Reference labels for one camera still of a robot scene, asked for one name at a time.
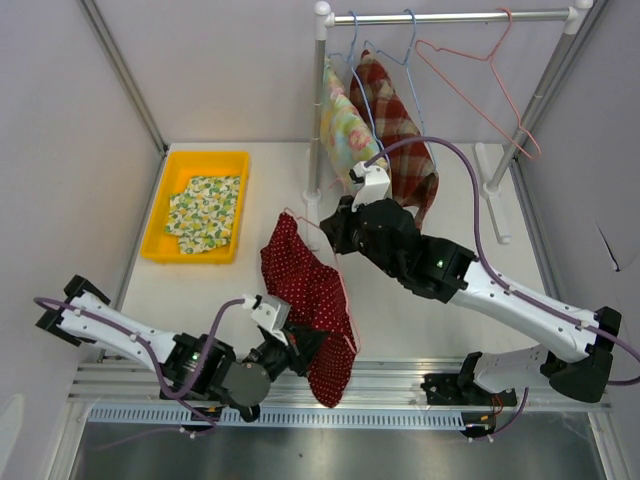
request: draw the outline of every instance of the lemon print fabric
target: lemon print fabric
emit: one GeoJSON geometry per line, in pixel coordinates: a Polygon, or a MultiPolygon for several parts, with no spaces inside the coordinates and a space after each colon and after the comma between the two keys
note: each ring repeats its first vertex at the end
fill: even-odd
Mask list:
{"type": "Polygon", "coordinates": [[[178,238],[180,253],[208,252],[231,242],[240,177],[193,177],[169,198],[165,233],[178,238]]]}

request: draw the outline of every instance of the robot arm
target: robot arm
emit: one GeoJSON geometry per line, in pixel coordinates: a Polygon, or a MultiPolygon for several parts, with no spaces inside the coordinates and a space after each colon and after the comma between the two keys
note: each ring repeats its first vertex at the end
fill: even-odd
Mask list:
{"type": "MultiPolygon", "coordinates": [[[[352,170],[352,179],[363,187],[355,198],[342,197],[336,212],[320,223],[334,251],[358,251],[415,295],[481,312],[540,343],[501,355],[472,353],[455,378],[427,375],[424,387],[430,403],[446,404],[453,398],[449,404],[490,406],[495,394],[543,385],[576,400],[599,401],[609,379],[613,344],[587,327],[617,335],[620,314],[608,307],[592,312],[567,306],[492,270],[510,287],[503,288],[471,250],[448,239],[421,235],[409,212],[384,199],[389,182],[387,177],[385,185],[381,174],[386,176],[364,162],[352,170]],[[551,311],[570,314],[580,327],[551,311]]],[[[515,397],[503,400],[509,404],[515,397]]]]}
{"type": "Polygon", "coordinates": [[[187,385],[185,400],[229,405],[247,422],[259,417],[260,403],[284,370],[290,368],[300,376],[306,375],[327,336],[326,332],[288,322],[290,306],[276,297],[245,296],[242,307],[251,312],[264,342],[238,361],[233,347],[217,339],[206,348],[208,335],[195,338],[186,333],[164,332],[109,308],[109,299],[80,276],[73,278],[65,293],[64,304],[72,308],[48,310],[37,326],[76,346],[88,343],[140,362],[172,382],[173,392],[187,385]],[[153,356],[142,342],[150,347],[153,356]]]}

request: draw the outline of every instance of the folded cloth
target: folded cloth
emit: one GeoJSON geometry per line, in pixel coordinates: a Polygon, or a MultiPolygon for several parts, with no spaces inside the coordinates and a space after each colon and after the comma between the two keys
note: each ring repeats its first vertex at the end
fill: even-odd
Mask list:
{"type": "Polygon", "coordinates": [[[202,253],[228,245],[240,177],[193,177],[183,193],[169,198],[165,233],[175,235],[181,253],[202,253]]]}
{"type": "MultiPolygon", "coordinates": [[[[366,92],[376,135],[385,148],[399,140],[420,135],[396,94],[389,74],[368,50],[362,52],[356,73],[366,92]]],[[[349,98],[371,128],[365,98],[355,78],[351,80],[349,98]]],[[[403,207],[418,207],[415,222],[421,229],[424,216],[436,198],[439,182],[429,151],[423,143],[411,143],[389,153],[389,161],[393,199],[403,207]]]]}
{"type": "Polygon", "coordinates": [[[286,213],[280,214],[260,257],[267,292],[291,305],[288,320],[330,332],[310,366],[309,385],[321,404],[335,407],[355,359],[345,340],[355,343],[340,276],[311,253],[295,219],[286,213]]]}
{"type": "MultiPolygon", "coordinates": [[[[333,170],[345,185],[353,184],[349,170],[356,163],[367,161],[380,151],[369,127],[347,98],[329,58],[324,60],[320,141],[329,152],[333,170]]],[[[386,168],[387,162],[380,159],[377,164],[386,168]]]]}

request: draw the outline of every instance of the yellow bin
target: yellow bin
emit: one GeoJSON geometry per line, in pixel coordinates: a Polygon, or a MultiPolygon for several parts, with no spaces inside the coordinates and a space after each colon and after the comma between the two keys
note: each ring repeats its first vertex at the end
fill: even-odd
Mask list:
{"type": "Polygon", "coordinates": [[[158,263],[231,263],[235,257],[240,224],[244,209],[244,196],[249,178],[247,152],[173,152],[167,159],[140,255],[158,263]],[[169,218],[169,196],[182,193],[191,177],[240,177],[240,192],[231,230],[231,243],[208,252],[193,255],[180,253],[178,237],[164,233],[169,218]]]}

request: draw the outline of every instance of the red polka dot fabric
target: red polka dot fabric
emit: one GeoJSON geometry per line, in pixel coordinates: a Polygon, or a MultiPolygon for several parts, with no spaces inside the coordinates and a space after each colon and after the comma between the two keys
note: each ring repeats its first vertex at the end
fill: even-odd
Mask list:
{"type": "Polygon", "coordinates": [[[346,298],[338,272],[322,264],[298,235],[298,224],[280,214],[269,244],[260,251],[267,292],[291,305],[289,321],[330,332],[310,367],[309,385],[318,401],[335,407],[355,359],[346,298]]]}

